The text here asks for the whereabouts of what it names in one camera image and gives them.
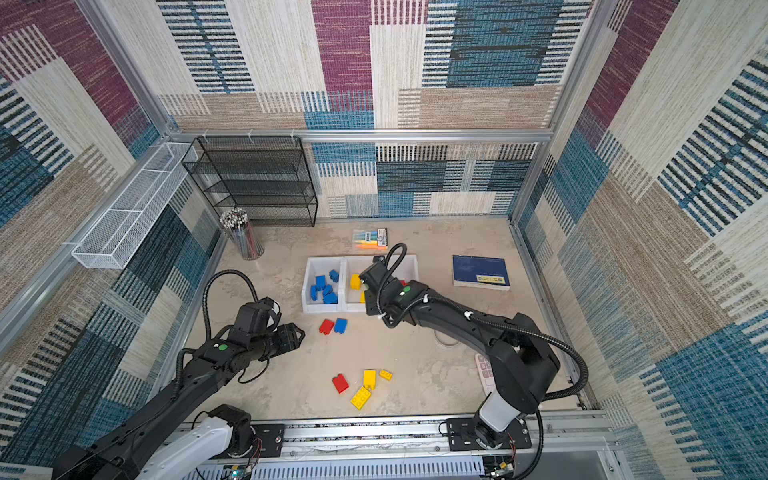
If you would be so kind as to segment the red brick top row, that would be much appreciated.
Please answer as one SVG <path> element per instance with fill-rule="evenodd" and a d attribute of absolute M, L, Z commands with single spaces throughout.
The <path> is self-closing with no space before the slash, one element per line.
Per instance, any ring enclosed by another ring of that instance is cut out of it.
<path fill-rule="evenodd" d="M 319 327 L 319 332 L 323 335 L 329 335 L 335 328 L 335 322 L 325 319 Z"/>

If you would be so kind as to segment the blue brick top row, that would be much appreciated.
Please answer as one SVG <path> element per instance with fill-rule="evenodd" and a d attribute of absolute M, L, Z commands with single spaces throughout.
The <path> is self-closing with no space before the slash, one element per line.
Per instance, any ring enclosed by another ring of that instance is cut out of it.
<path fill-rule="evenodd" d="M 334 325 L 334 332 L 343 334 L 346 331 L 348 321 L 343 318 L 338 318 Z"/>

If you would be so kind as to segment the red brick bottom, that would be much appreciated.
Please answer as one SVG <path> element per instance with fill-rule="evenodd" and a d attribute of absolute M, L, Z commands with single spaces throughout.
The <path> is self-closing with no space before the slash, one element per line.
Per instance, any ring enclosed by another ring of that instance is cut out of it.
<path fill-rule="evenodd" d="M 335 377 L 333 377 L 332 384 L 338 394 L 342 394 L 349 389 L 349 383 L 343 374 L 337 374 Z"/>

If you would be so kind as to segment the long yellow brick bottom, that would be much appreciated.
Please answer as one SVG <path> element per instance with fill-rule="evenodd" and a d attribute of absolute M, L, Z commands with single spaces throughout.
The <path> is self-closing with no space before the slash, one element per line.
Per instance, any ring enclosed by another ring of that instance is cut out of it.
<path fill-rule="evenodd" d="M 350 399 L 350 403 L 357 409 L 361 410 L 372 396 L 372 392 L 365 387 L 360 387 L 356 393 Z"/>

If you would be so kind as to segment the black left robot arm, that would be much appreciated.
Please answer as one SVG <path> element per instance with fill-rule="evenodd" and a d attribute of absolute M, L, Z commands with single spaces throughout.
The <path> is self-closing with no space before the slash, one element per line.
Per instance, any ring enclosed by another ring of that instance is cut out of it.
<path fill-rule="evenodd" d="M 242 457 L 259 449 L 252 418 L 229 405 L 214 408 L 200 425 L 168 439 L 204 401 L 231 381 L 242 382 L 254 361 L 269 364 L 301 346 L 302 329 L 281 321 L 275 300 L 253 293 L 234 323 L 212 331 L 203 315 L 205 340 L 176 357 L 173 380 L 119 427 L 83 449 L 70 447 L 53 466 L 55 479 L 163 479 L 186 475 L 218 455 Z"/>

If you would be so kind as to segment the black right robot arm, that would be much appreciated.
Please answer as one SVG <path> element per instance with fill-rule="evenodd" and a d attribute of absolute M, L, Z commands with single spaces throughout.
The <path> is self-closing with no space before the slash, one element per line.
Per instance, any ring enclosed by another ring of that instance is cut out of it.
<path fill-rule="evenodd" d="M 587 385 L 584 358 L 566 342 L 542 333 L 529 316 L 484 313 L 419 281 L 402 283 L 394 273 L 406 253 L 407 246 L 398 243 L 359 275 L 366 287 L 366 313 L 390 329 L 408 323 L 443 333 L 489 361 L 495 390 L 473 417 L 481 446 L 499 447 L 510 424 L 538 416 L 542 403 L 576 395 Z"/>

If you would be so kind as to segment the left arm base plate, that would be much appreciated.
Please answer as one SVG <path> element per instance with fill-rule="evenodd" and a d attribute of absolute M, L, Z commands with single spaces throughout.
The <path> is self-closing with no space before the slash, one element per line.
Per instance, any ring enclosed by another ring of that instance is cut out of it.
<path fill-rule="evenodd" d="M 276 458 L 282 451 L 286 425 L 281 423 L 251 424 L 233 430 L 226 455 L 235 459 L 254 461 L 260 458 Z"/>

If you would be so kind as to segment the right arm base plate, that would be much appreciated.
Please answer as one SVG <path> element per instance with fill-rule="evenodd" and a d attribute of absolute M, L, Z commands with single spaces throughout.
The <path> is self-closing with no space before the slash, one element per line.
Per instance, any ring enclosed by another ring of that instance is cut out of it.
<path fill-rule="evenodd" d="M 448 439 L 451 451 L 532 447 L 530 430 L 523 419 L 514 419 L 504 431 L 497 432 L 478 418 L 451 417 L 440 424 L 439 431 Z"/>

